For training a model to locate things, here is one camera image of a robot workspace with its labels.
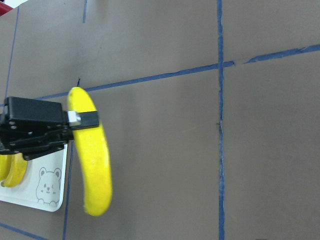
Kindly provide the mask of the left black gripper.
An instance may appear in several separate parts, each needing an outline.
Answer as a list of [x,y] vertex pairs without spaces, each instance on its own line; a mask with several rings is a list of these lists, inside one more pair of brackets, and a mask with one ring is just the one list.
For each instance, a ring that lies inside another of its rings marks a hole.
[[63,150],[72,130],[99,125],[97,111],[65,112],[59,102],[10,96],[0,114],[0,154],[33,160]]

